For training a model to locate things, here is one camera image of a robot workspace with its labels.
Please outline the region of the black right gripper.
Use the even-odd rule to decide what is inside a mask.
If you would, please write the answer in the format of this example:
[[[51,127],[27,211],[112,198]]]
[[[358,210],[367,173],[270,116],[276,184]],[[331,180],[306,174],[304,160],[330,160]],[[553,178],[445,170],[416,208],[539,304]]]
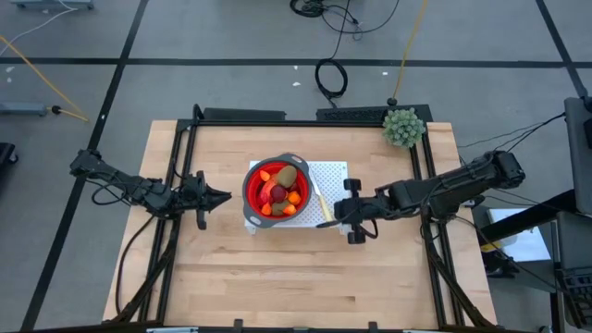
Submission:
[[[359,191],[362,186],[359,179],[345,179],[343,185],[351,193],[351,197],[334,203],[334,216],[337,220],[327,221],[315,227],[349,227],[350,230],[346,232],[349,244],[363,244],[367,238],[375,240],[378,237],[376,220],[384,216],[383,202],[377,196],[361,197]]]

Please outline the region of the black floor caster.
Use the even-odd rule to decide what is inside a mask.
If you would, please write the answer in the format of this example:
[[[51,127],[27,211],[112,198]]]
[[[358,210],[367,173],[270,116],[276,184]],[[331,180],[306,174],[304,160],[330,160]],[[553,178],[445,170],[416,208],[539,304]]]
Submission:
[[[16,146],[13,143],[0,142],[0,167],[14,165],[18,160]]]

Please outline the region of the red orange mango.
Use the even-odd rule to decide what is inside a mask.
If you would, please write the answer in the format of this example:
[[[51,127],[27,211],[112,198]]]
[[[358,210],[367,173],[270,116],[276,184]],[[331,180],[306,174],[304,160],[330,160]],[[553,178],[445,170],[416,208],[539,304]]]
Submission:
[[[263,206],[265,204],[272,204],[274,202],[274,199],[271,195],[271,191],[276,185],[277,184],[273,179],[270,179],[262,184],[257,194],[257,203],[259,206]]]

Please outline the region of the grey stand foot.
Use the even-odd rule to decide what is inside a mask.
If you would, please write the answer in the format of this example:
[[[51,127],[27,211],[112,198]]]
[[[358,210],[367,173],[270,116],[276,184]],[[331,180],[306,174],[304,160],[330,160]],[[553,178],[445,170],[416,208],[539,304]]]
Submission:
[[[44,104],[22,102],[0,102],[0,115],[45,117],[48,111]]]

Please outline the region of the black aluminium table frame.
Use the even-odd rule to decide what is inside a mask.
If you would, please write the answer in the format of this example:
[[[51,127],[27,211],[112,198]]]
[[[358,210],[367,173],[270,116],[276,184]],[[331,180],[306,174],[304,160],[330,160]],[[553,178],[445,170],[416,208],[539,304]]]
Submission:
[[[280,228],[250,234],[241,185],[251,162],[291,152],[309,161],[344,161],[371,195],[378,186],[459,165],[451,125],[428,127],[431,156],[385,143],[377,125],[316,121],[197,129],[191,169],[230,201],[206,218],[179,222],[174,263],[159,278],[147,317],[170,326],[436,329],[468,324],[448,290],[435,304],[419,218],[379,223],[379,236],[349,245],[334,228]]]

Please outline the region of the black perforated box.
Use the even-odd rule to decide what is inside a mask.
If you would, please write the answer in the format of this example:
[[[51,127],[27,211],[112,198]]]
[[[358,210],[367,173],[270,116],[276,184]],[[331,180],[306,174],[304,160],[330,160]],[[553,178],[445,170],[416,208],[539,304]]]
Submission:
[[[324,108],[316,111],[316,119],[319,121],[350,121],[355,123],[382,123],[389,111],[412,110],[418,118],[424,122],[432,122],[433,117],[429,105],[387,105],[387,106],[361,106]]]

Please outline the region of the white paper sheet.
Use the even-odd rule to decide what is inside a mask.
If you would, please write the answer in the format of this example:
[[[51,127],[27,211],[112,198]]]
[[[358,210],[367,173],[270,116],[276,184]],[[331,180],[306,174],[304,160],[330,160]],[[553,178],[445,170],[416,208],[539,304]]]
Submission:
[[[524,208],[489,208],[487,209],[487,217],[494,224],[523,211]],[[508,238],[497,240],[495,245],[519,263],[550,260],[549,250],[539,227],[530,228]]]

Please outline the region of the black rectangular box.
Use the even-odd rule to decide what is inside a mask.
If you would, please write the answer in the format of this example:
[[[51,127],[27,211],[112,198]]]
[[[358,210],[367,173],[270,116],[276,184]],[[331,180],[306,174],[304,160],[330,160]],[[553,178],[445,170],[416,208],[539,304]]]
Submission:
[[[205,119],[213,120],[285,120],[286,113],[274,110],[234,109],[234,108],[205,108]]]

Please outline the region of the black keyboard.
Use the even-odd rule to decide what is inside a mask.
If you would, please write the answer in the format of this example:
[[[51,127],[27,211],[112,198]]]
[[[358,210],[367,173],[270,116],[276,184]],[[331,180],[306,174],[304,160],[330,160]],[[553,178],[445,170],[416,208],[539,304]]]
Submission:
[[[592,331],[592,266],[560,269],[558,281],[569,314],[569,322]]]

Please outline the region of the knife with wooden handle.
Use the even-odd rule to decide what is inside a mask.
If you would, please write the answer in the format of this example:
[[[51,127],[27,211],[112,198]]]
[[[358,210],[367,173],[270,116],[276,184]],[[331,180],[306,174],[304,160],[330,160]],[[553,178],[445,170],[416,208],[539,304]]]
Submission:
[[[332,221],[333,220],[333,216],[332,216],[332,214],[331,214],[331,212],[329,210],[329,207],[327,205],[327,202],[325,200],[324,195],[320,191],[320,188],[318,186],[318,182],[317,182],[317,180],[315,178],[315,174],[314,174],[314,171],[312,169],[309,170],[309,178],[310,178],[310,180],[311,180],[311,182],[313,184],[314,193],[316,194],[316,196],[318,198],[318,201],[319,201],[319,204],[320,204],[320,207],[321,207],[321,210],[322,210],[324,219],[326,220],[326,222]]]

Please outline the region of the grey stand base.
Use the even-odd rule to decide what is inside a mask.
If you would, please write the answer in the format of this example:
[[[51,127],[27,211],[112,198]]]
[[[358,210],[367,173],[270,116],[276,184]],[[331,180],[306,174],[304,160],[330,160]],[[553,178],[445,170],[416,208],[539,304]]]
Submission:
[[[30,6],[62,6],[65,9],[80,9],[87,8],[94,9],[93,0],[9,0],[12,5],[24,9]]]

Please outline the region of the green potted plant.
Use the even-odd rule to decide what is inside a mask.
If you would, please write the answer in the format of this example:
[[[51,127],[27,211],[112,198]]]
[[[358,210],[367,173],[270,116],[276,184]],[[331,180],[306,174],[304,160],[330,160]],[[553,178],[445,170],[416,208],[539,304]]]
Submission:
[[[416,114],[416,110],[389,110],[383,120],[382,135],[394,146],[411,148],[422,140],[426,132],[425,122]]]

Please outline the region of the white perforated shelf riser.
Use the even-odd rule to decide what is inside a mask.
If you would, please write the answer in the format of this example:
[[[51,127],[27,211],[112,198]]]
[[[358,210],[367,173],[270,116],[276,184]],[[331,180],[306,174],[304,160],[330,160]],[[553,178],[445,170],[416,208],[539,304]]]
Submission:
[[[250,163],[250,169],[258,162],[260,161],[252,161]],[[309,168],[314,171],[320,191],[325,197],[331,214],[333,214],[333,204],[349,197],[349,193],[343,186],[343,180],[348,177],[347,164],[345,162],[334,161],[314,161],[307,162],[307,164]],[[272,228],[315,228],[316,225],[324,222],[326,222],[326,220],[324,219],[318,198],[313,188],[311,199],[303,213],[296,216],[291,221],[279,223]],[[244,226],[252,234],[259,229],[251,225],[246,218]]]

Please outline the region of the red collapsible colander bowl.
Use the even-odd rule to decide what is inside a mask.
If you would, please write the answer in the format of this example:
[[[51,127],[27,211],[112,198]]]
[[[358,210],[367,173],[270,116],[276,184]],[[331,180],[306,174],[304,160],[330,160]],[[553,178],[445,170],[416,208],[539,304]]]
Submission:
[[[297,212],[292,216],[273,216],[272,213],[270,216],[265,216],[261,211],[262,206],[259,206],[257,203],[257,194],[265,182],[260,178],[259,172],[261,170],[266,171],[270,174],[271,179],[276,181],[276,174],[286,165],[292,165],[298,170],[298,176],[295,182],[298,183],[299,189],[297,192],[302,199],[299,204],[294,205]],[[243,213],[246,220],[257,228],[272,228],[279,223],[291,221],[303,213],[311,199],[313,190],[313,185],[309,178],[309,170],[310,168],[307,162],[295,154],[282,154],[256,163],[247,173],[242,186]]]

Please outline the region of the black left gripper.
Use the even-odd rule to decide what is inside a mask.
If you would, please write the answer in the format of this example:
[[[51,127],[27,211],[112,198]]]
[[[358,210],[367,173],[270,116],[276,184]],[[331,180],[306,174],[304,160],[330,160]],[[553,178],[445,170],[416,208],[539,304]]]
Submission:
[[[216,190],[208,184],[205,185],[203,171],[190,174],[182,181],[179,188],[180,209],[183,211],[196,211],[196,223],[199,230],[206,230],[207,228],[207,223],[204,220],[204,210],[201,207],[205,194],[208,196],[205,201],[205,210],[208,213],[231,199],[230,192]]]

